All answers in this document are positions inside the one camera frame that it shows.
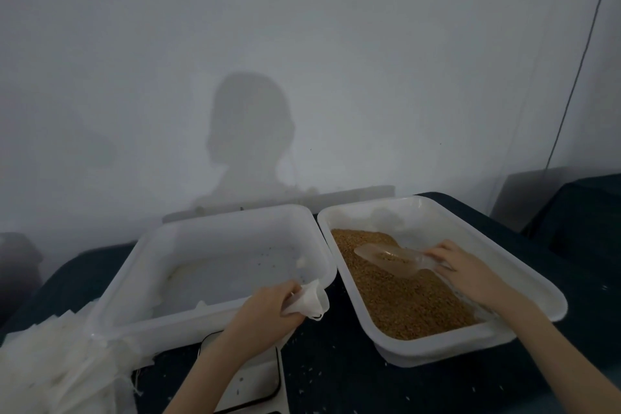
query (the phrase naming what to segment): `forearm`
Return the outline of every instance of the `forearm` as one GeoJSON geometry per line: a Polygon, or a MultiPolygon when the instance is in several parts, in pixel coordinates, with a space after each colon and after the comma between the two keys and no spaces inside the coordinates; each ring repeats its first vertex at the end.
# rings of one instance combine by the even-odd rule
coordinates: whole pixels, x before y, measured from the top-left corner
{"type": "Polygon", "coordinates": [[[202,352],[165,414],[211,414],[243,364],[222,337],[202,352]]]}
{"type": "Polygon", "coordinates": [[[564,409],[570,414],[618,412],[621,392],[532,301],[513,291],[496,311],[530,353],[564,409]]]}

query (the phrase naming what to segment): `person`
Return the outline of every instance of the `person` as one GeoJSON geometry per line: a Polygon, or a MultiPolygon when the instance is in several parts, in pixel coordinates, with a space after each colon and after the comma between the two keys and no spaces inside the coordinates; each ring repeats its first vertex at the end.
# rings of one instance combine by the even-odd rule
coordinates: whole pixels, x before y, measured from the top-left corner
{"type": "MultiPolygon", "coordinates": [[[[531,300],[514,290],[485,263],[451,241],[426,250],[446,262],[436,271],[478,304],[495,311],[516,333],[569,414],[618,413],[621,392],[554,327],[531,300]]],[[[281,316],[283,301],[300,290],[293,282],[263,288],[201,353],[165,414],[212,413],[237,370],[304,321],[281,316]]]]}

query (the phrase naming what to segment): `dark fabric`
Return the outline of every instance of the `dark fabric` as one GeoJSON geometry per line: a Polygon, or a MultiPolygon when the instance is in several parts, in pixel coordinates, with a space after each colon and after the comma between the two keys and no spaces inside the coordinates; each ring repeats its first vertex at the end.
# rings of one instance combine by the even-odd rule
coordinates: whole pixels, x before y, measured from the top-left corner
{"type": "Polygon", "coordinates": [[[621,288],[621,174],[563,185],[522,234],[621,288]]]}
{"type": "MultiPolygon", "coordinates": [[[[425,193],[549,278],[569,313],[558,328],[598,368],[621,367],[621,292],[545,248],[441,193],[425,193]]],[[[104,291],[132,246],[68,262],[11,319],[11,331],[77,310],[104,291]]],[[[306,321],[283,349],[291,413],[561,412],[518,341],[411,369],[387,365],[362,331],[340,276],[327,289],[330,311],[306,321]]],[[[168,351],[138,375],[138,411],[166,407],[196,359],[198,346],[168,351]]]]}

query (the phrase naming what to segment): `hand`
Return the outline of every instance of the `hand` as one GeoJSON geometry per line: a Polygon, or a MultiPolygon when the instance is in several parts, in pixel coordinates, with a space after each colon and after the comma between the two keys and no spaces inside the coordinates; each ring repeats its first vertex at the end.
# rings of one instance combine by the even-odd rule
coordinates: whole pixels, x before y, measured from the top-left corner
{"type": "Polygon", "coordinates": [[[266,351],[304,322],[300,313],[280,315],[283,301],[301,289],[293,280],[261,288],[239,309],[219,339],[242,363],[266,351]]]}
{"type": "Polygon", "coordinates": [[[502,281],[483,261],[464,251],[453,241],[444,240],[424,252],[451,268],[438,265],[435,271],[451,282],[460,292],[473,301],[497,311],[520,295],[502,281]]]}

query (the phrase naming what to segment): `grain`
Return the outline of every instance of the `grain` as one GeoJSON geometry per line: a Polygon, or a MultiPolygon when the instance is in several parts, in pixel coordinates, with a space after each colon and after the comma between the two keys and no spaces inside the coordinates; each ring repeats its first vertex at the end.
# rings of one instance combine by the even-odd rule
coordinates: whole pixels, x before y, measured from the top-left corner
{"type": "Polygon", "coordinates": [[[398,278],[353,252],[367,243],[398,245],[388,234],[332,230],[332,236],[373,323],[387,336],[407,341],[477,323],[473,309],[432,271],[421,270],[414,278],[398,278]]]}

